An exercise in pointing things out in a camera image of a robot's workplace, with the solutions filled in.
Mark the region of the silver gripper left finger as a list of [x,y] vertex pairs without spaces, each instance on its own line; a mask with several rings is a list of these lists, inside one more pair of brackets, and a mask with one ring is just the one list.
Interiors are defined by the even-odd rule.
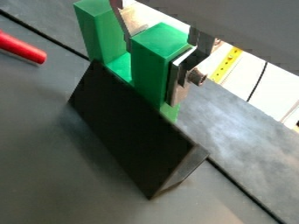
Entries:
[[136,0],[108,1],[124,33],[125,49],[131,52],[131,38],[148,28],[148,23],[140,16],[140,4]]

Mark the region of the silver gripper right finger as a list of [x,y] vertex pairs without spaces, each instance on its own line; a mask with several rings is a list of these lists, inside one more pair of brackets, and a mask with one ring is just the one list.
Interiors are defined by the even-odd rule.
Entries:
[[169,64],[165,102],[172,107],[185,98],[189,85],[200,86],[207,79],[207,74],[196,66],[211,55],[215,38],[196,29],[189,28],[187,44],[189,47],[180,53]]

